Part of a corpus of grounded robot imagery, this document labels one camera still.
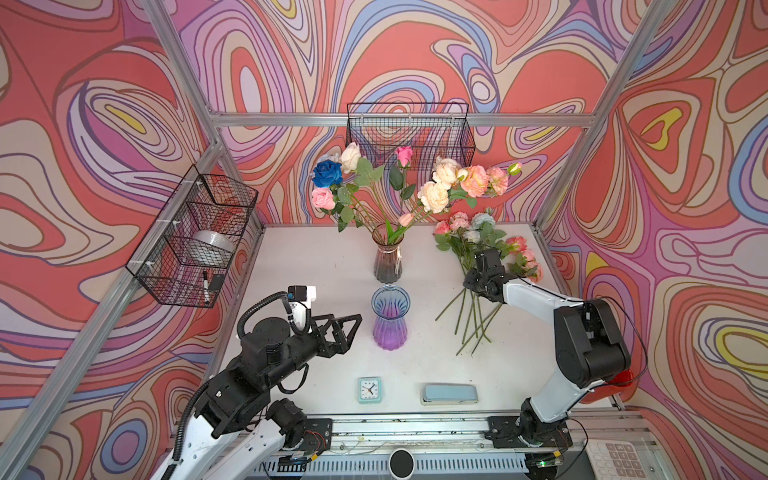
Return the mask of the light pink rose stem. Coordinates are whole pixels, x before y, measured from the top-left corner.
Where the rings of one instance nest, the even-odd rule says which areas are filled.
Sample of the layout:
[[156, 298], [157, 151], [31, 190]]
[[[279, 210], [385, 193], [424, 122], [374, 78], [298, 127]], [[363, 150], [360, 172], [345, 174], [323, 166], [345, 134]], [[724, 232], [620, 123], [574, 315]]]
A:
[[374, 211], [374, 205], [362, 199], [365, 192], [365, 188], [352, 184], [315, 187], [311, 192], [311, 203], [336, 222], [339, 232], [355, 227], [372, 233], [382, 220]]

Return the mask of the cream carnation stem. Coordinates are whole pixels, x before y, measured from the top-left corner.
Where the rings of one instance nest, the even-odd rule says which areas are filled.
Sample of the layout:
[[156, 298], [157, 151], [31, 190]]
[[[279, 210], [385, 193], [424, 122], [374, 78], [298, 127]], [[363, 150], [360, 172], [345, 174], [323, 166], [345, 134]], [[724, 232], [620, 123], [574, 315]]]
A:
[[448, 190], [456, 180], [460, 164], [451, 159], [438, 156], [432, 171], [432, 179], [425, 182], [416, 192], [416, 204], [413, 208], [414, 221], [411, 226], [425, 215], [444, 212], [448, 205]]

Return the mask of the purple glass vase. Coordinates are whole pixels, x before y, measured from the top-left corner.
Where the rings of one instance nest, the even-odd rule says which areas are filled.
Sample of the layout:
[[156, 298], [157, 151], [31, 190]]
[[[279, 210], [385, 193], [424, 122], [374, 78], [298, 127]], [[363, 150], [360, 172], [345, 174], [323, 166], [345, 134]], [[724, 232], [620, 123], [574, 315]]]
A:
[[408, 328], [405, 316], [410, 307], [409, 294], [399, 286], [386, 285], [374, 293], [371, 299], [375, 315], [373, 338], [380, 348], [394, 351], [406, 343]]

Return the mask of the pink grey glass vase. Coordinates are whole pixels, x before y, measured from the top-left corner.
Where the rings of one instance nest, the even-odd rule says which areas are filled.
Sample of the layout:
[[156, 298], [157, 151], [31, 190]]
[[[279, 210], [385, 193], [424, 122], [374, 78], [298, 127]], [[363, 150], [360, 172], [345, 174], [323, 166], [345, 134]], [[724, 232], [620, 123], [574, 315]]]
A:
[[372, 239], [377, 246], [373, 272], [375, 278], [382, 284], [394, 284], [402, 276], [402, 255], [400, 245], [403, 238], [398, 238], [394, 243], [389, 242], [386, 224], [379, 224], [372, 234]]

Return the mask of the magenta rose stem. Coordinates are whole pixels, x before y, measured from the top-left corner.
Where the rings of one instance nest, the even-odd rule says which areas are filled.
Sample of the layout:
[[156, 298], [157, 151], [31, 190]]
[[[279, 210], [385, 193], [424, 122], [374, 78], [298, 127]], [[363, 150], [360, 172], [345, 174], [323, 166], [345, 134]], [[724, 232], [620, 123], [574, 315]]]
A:
[[416, 185], [409, 183], [407, 179], [408, 172], [412, 167], [413, 155], [414, 151], [411, 146], [397, 147], [395, 149], [395, 164], [389, 172], [389, 185], [398, 194], [401, 207], [403, 208], [401, 215], [406, 213], [413, 214], [411, 200], [415, 193]]

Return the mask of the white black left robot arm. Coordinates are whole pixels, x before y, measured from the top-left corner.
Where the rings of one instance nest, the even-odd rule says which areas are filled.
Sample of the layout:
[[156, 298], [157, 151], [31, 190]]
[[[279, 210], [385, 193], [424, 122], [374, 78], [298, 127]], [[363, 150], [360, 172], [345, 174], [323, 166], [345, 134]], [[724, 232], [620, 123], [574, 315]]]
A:
[[236, 322], [241, 352], [194, 392], [156, 479], [244, 479], [281, 450], [306, 465], [331, 445], [333, 422], [310, 420], [284, 381], [314, 358], [344, 355], [363, 318], [315, 316], [313, 286], [291, 286]]

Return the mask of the pink tulip bud stem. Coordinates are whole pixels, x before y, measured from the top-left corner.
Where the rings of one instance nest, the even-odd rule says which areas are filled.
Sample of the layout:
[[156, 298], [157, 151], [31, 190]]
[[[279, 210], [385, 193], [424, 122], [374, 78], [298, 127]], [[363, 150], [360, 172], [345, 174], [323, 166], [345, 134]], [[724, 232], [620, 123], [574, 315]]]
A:
[[398, 244], [404, 237], [405, 232], [410, 228], [414, 221], [414, 215], [412, 213], [406, 213], [401, 215], [397, 224], [394, 225], [390, 220], [385, 221], [385, 233], [386, 244], [395, 245]]

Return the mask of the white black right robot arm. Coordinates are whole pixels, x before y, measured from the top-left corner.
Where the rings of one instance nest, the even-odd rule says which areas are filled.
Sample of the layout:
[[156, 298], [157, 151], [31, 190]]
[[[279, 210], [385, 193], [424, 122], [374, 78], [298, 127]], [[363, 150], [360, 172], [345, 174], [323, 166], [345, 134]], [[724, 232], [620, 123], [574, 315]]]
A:
[[556, 368], [516, 416], [488, 419], [484, 433], [497, 449], [553, 448], [573, 445], [567, 422], [572, 408], [590, 391], [618, 386], [630, 369], [631, 354], [608, 298], [566, 297], [514, 276], [500, 254], [476, 253], [463, 286], [491, 302], [522, 309], [552, 326]]

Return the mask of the pink carnation stem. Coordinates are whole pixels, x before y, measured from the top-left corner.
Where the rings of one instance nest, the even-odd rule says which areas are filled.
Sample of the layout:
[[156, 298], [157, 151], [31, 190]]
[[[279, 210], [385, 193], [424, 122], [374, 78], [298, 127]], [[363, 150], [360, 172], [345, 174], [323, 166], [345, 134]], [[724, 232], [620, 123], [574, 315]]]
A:
[[505, 169], [486, 169], [482, 165], [459, 169], [456, 180], [448, 190], [449, 203], [463, 201], [470, 208], [475, 208], [482, 197], [503, 195], [510, 185], [511, 178], [521, 173], [521, 163], [512, 163]]

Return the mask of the blue rose stem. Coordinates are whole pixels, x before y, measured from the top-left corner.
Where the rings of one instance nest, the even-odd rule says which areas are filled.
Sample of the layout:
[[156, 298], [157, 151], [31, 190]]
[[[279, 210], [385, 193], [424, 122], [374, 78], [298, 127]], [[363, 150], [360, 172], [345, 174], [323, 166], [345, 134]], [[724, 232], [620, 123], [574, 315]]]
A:
[[345, 182], [340, 162], [331, 159], [320, 161], [313, 169], [312, 185], [315, 187], [331, 187], [333, 185], [348, 185], [360, 187], [354, 181]]

